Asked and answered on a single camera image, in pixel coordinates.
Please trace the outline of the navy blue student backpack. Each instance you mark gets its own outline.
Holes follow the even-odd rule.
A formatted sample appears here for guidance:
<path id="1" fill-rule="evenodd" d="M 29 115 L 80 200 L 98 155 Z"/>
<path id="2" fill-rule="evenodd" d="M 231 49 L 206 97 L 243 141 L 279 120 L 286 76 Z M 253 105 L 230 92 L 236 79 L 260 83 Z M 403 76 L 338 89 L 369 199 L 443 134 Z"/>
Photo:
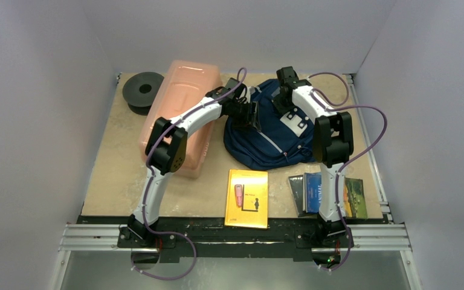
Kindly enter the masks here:
<path id="1" fill-rule="evenodd" d="M 272 103 L 279 92 L 276 79 L 250 87 L 251 100 L 259 105 L 260 131 L 253 127 L 240 128 L 232 118 L 225 122 L 226 150 L 252 170 L 316 162 L 311 149 L 314 124 L 298 107 L 280 115 Z"/>

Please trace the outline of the pink pen toy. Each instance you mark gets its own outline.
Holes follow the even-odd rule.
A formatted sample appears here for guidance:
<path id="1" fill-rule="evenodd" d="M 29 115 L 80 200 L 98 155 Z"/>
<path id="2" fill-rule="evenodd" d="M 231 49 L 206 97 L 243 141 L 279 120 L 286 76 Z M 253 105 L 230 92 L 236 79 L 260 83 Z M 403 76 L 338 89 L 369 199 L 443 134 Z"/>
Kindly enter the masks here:
<path id="1" fill-rule="evenodd" d="M 235 184 L 234 185 L 234 194 L 236 200 L 236 206 L 242 208 L 243 206 L 243 185 L 242 184 Z"/>

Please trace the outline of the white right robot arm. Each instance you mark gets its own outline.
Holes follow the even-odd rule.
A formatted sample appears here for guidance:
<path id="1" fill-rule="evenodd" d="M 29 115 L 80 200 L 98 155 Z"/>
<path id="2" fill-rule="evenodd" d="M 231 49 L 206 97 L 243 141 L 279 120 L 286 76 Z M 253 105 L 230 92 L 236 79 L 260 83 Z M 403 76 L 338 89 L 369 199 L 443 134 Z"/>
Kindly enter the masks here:
<path id="1" fill-rule="evenodd" d="M 276 75 L 280 91 L 273 103 L 278 112 L 285 115 L 301 109 L 314 125 L 312 154 L 321 173 L 315 238 L 319 244 L 329 246 L 347 230 L 342 171 L 354 151 L 352 117 L 348 112 L 338 112 L 338 103 L 308 79 L 300 79 L 293 67 L 280 68 Z"/>

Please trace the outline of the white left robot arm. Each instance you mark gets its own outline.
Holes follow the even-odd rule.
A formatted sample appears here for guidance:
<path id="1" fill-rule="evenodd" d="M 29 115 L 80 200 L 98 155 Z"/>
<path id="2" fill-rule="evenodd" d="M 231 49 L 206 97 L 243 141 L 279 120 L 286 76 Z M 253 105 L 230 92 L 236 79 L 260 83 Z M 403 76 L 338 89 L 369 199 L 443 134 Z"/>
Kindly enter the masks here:
<path id="1" fill-rule="evenodd" d="M 207 92 L 202 100 L 180 115 L 158 118 L 145 149 L 147 176 L 138 206 L 129 216 L 127 229 L 141 247 L 151 246 L 156 236 L 160 205 L 169 179 L 186 158 L 189 138 L 198 130 L 224 115 L 259 126 L 257 105 L 248 100 L 249 90 L 238 79 Z"/>

